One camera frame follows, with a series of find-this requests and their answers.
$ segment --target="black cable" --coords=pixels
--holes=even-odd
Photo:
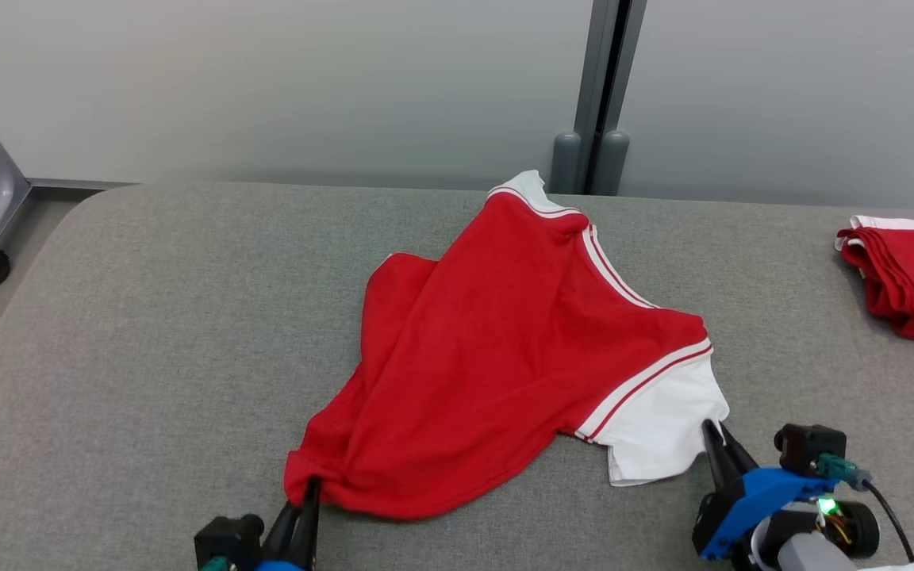
[[[908,556],[909,563],[914,563],[914,553],[912,553],[912,546],[908,545],[908,536],[904,535],[904,529],[901,527],[900,521],[898,521],[898,516],[895,515],[895,510],[891,509],[891,504],[884,499],[884,495],[881,494],[881,491],[870,483],[870,481],[864,481],[862,483],[863,488],[870,490],[874,496],[877,497],[877,502],[881,503],[881,508],[884,508],[884,511],[888,513],[889,519],[891,519],[891,524],[895,527],[895,531],[898,532],[898,538],[902,541],[902,546],[904,548],[904,555]]]

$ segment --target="teal connector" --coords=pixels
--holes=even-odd
[[[855,463],[827,452],[816,459],[816,473],[824,480],[844,481],[859,492],[865,492],[866,486],[863,484],[874,479],[869,470],[860,469]]]
[[[200,568],[200,571],[228,571],[228,568],[228,560],[224,557],[215,557],[207,561],[206,565]]]

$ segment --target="white sleeve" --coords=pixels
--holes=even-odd
[[[595,435],[609,446],[609,480],[638,485],[684,473],[704,451],[701,423],[728,416],[711,355],[678,366],[632,394]]]

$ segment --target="sleeve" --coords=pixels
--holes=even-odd
[[[284,492],[295,505],[301,505],[309,477],[323,477],[332,483],[344,468],[344,461],[367,394],[376,384],[383,366],[424,288],[436,263],[411,254],[387,256],[366,287],[362,314],[362,362],[337,397],[316,413],[298,450],[291,451],[284,467]],[[332,487],[324,487],[330,496]]]
[[[609,446],[610,484],[646,484],[686,471],[704,450],[701,423],[726,416],[728,404],[705,354],[632,394],[594,442]]]

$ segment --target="green led light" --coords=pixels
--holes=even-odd
[[[838,511],[838,502],[831,498],[820,498],[816,500],[816,505],[820,506],[820,510],[826,515],[831,515],[831,513]]]

